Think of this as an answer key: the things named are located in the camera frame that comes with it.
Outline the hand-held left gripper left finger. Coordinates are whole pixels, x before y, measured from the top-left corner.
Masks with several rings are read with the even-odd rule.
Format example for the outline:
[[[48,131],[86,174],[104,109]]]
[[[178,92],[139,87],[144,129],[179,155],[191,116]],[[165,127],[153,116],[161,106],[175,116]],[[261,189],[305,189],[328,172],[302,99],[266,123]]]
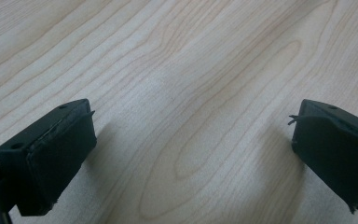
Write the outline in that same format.
[[[0,146],[0,203],[43,216],[95,148],[87,99],[59,105]]]

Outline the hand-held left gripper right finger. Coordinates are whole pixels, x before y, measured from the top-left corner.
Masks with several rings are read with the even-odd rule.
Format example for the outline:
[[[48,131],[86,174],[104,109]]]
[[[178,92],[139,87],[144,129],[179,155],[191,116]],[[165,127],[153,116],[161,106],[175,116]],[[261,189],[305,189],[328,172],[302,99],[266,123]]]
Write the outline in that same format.
[[[358,211],[358,117],[317,101],[302,101],[292,149],[354,213]]]

